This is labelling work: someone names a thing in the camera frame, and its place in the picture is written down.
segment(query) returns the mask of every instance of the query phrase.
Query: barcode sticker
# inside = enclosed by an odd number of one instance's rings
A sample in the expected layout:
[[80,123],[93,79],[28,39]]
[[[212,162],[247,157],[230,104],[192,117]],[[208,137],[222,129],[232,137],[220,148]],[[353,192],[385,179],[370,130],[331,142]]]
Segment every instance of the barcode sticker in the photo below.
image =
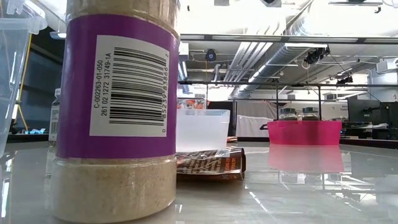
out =
[[51,107],[51,118],[50,118],[50,129],[49,129],[49,140],[56,141],[58,133],[58,118],[60,114],[59,106]]
[[97,36],[90,136],[166,137],[169,51]]

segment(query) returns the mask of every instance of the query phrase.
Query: beige powder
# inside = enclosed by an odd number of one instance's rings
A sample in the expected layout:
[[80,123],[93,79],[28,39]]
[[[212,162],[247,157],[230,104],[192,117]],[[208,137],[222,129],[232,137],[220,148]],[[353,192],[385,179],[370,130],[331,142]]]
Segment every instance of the beige powder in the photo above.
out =
[[[174,30],[177,11],[177,0],[68,0],[67,21],[91,14],[131,16],[156,24],[178,38]],[[54,163],[52,208],[62,220],[123,222],[159,212],[175,198],[174,155],[58,159]]]

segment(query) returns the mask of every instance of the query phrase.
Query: pink basket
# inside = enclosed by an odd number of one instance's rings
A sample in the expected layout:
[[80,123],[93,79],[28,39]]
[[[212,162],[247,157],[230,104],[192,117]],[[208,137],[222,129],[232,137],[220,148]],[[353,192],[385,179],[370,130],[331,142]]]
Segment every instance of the pink basket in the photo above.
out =
[[273,144],[334,146],[340,141],[340,121],[273,121],[267,126]]

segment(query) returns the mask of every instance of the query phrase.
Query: brown snack bag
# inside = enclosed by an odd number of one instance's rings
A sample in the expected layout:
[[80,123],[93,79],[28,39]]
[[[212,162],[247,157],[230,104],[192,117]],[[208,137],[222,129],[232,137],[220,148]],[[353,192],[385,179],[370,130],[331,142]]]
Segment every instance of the brown snack bag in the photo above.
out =
[[243,148],[177,152],[177,180],[243,180]]

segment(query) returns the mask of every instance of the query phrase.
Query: glossy tabletop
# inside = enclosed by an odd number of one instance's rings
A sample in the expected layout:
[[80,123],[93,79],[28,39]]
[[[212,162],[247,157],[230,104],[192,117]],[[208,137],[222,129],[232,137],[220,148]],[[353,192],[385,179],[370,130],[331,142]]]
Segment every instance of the glossy tabletop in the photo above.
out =
[[[398,223],[398,151],[371,147],[233,144],[245,181],[178,182],[177,198],[127,223]],[[7,145],[0,224],[65,223],[51,216],[46,142]]]

